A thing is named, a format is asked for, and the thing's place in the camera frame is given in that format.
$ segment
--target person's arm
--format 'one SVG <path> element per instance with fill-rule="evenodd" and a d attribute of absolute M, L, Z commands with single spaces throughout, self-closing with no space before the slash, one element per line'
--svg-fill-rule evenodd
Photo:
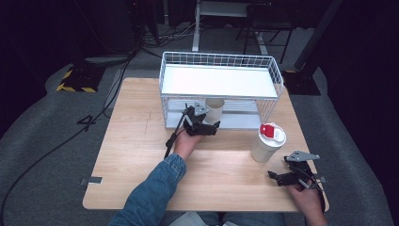
<path fill-rule="evenodd" d="M 301 189 L 300 186 L 287 186 L 287 189 L 310 226 L 328 225 L 316 189 Z"/>
<path fill-rule="evenodd" d="M 158 225 L 186 172 L 185 160 L 194 152 L 200 136 L 190 137 L 182 131 L 176 141 L 174 153 L 160 162 L 148 178 L 129 195 L 122 210 L 109 225 Z"/>

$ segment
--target denim jacket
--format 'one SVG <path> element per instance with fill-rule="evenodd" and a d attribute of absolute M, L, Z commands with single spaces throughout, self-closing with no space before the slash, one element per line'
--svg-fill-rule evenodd
<path fill-rule="evenodd" d="M 171 154 L 132 191 L 109 225 L 158 225 L 186 171 L 183 159 Z"/>

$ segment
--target white cup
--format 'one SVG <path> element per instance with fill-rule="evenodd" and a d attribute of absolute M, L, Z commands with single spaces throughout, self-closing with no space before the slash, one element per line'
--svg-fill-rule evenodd
<path fill-rule="evenodd" d="M 263 131 L 262 129 L 265 126 L 270 128 L 271 131 L 269 130 L 267 133 Z M 258 136 L 252 145 L 251 155 L 257 162 L 267 162 L 284 145 L 287 137 L 281 127 L 273 122 L 263 124 L 261 128 L 258 130 Z"/>
<path fill-rule="evenodd" d="M 220 121 L 223 113 L 224 100 L 223 98 L 207 98 L 205 100 L 206 108 L 208 108 L 208 113 L 206 113 L 205 121 L 209 124 L 214 124 Z"/>

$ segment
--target white wire basket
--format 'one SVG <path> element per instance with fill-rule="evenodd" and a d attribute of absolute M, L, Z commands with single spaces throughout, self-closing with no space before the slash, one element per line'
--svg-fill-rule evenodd
<path fill-rule="evenodd" d="M 219 129 L 259 129 L 283 88 L 271 56 L 163 53 L 159 89 L 166 128 L 176 128 L 185 105 L 223 98 Z"/>

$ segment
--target chair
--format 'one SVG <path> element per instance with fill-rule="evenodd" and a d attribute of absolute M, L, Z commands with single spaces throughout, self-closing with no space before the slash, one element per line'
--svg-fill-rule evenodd
<path fill-rule="evenodd" d="M 257 3 L 252 3 L 247 6 L 247 18 L 244 26 L 241 27 L 236 40 L 238 40 L 241 32 L 245 28 L 246 41 L 244 44 L 244 53 L 247 51 L 249 32 L 258 33 L 262 35 L 262 32 L 274 32 L 275 35 L 268 42 L 268 46 L 284 46 L 282 51 L 281 59 L 279 63 L 282 63 L 284 59 L 285 52 L 287 50 L 288 43 L 290 41 L 293 30 L 295 29 L 292 18 L 287 13 L 286 7 L 284 5 L 275 4 L 273 2 L 262 2 L 257 1 Z M 287 40 L 284 44 L 271 43 L 280 31 L 288 31 Z"/>

